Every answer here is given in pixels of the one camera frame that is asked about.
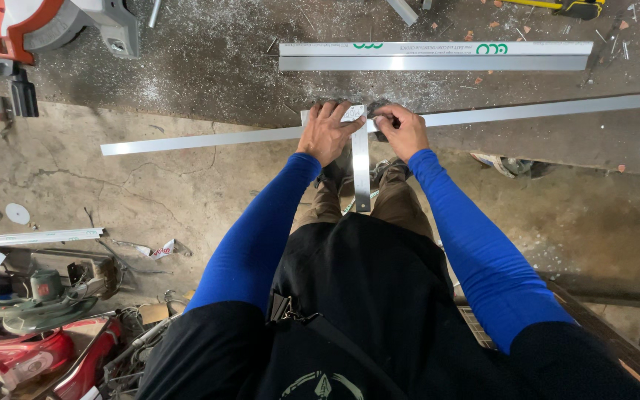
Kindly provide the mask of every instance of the orange saw part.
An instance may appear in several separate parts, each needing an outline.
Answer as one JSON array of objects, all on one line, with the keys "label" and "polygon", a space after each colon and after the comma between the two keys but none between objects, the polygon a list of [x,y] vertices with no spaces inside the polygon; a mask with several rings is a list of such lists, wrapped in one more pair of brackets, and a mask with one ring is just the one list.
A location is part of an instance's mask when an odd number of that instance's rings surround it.
[{"label": "orange saw part", "polygon": [[58,13],[63,0],[42,0],[39,9],[24,21],[10,25],[6,32],[2,32],[1,23],[4,21],[6,4],[0,0],[0,59],[21,61],[33,65],[33,55],[23,49],[24,33],[42,28]]}]

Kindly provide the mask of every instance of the person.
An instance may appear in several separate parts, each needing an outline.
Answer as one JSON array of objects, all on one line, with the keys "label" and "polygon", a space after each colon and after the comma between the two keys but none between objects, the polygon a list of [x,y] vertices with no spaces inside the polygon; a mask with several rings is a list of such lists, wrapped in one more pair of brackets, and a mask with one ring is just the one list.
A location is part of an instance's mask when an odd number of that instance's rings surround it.
[{"label": "person", "polygon": [[[226,233],[155,346],[137,398],[640,399],[640,384],[449,178],[421,116],[375,111],[398,160],[371,214],[342,216],[341,177],[323,167],[366,122],[341,123],[349,107],[310,110],[297,152]],[[411,174],[497,350],[454,304]],[[311,209],[293,224],[316,177]]]}]

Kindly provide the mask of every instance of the shoe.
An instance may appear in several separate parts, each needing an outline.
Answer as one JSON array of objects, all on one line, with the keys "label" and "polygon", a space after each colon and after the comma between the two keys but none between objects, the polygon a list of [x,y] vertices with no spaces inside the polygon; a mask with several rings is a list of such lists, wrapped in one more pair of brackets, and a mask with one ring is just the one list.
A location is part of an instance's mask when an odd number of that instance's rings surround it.
[{"label": "shoe", "polygon": [[399,167],[403,169],[405,179],[409,179],[413,175],[413,173],[411,172],[411,169],[409,169],[409,166],[404,161],[402,161],[402,159],[400,159],[399,157],[395,157],[394,159],[392,159],[392,162],[389,163],[388,165],[383,165],[377,168],[377,174],[374,177],[374,182],[376,184],[379,184],[379,182],[382,181],[382,177],[384,176],[384,173],[391,167]]},{"label": "shoe", "polygon": [[345,177],[345,171],[333,161],[328,164],[327,167],[323,167],[320,175],[315,178],[315,188],[317,189],[318,186],[320,186],[320,182],[324,181],[326,184],[334,185],[335,189],[339,192],[344,184]]}]

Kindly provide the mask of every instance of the white disc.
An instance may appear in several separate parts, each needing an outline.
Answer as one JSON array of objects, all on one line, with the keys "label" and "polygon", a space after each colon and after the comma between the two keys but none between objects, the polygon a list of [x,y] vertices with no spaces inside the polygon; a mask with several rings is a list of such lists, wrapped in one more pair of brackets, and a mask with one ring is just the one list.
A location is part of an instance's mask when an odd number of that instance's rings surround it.
[{"label": "white disc", "polygon": [[8,216],[8,218],[13,222],[20,223],[22,225],[29,223],[29,219],[31,218],[31,216],[29,215],[29,212],[26,211],[25,208],[23,208],[23,205],[9,203],[6,205],[5,210],[6,216]]}]

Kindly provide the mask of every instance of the green eco logo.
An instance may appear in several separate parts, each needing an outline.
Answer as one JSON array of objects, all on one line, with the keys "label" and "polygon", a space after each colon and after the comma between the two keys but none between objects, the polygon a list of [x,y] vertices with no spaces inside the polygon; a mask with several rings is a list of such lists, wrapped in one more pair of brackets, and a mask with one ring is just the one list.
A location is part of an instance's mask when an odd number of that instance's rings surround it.
[{"label": "green eco logo", "polygon": [[378,49],[382,46],[384,46],[384,43],[379,43],[379,44],[375,44],[375,43],[362,43],[360,45],[358,45],[357,43],[352,43],[352,46],[355,46],[355,49]]},{"label": "green eco logo", "polygon": [[[481,53],[481,49],[485,48],[486,51],[484,53]],[[478,48],[476,49],[476,54],[507,54],[508,53],[508,46],[506,44],[500,43],[500,44],[481,44],[480,46],[478,46]]]}]

